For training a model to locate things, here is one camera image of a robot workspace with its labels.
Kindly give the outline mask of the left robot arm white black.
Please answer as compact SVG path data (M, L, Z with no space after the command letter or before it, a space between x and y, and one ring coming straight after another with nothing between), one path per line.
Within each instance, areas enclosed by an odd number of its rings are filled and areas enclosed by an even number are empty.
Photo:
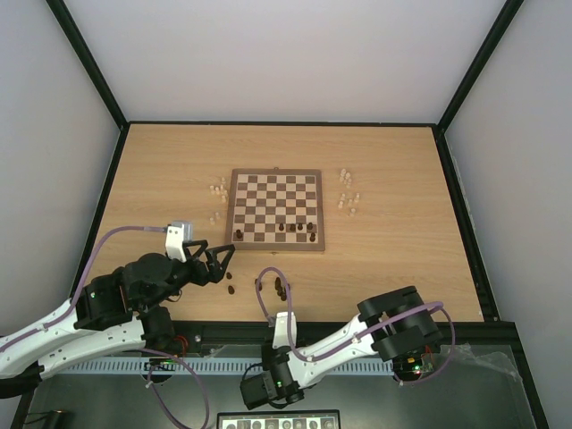
M206 240L185 250L182 260L148 253L94 278L31 328L1 339L1 396L20 396L55 374L113 353L167 348L175 336L163 302L188 284L220 282L231 261L232 244L210 248Z

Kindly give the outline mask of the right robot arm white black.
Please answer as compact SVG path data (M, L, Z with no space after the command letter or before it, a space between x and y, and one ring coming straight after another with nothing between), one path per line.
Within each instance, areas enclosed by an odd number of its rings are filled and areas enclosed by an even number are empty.
M246 408L298 402L339 366L373 355L391 362L442 338L433 314L444 310L443 303L425 304L414 286L366 299L357 309L338 331L303 348L296 346L291 310L272 318L273 342L263 350L262 373L240 382Z

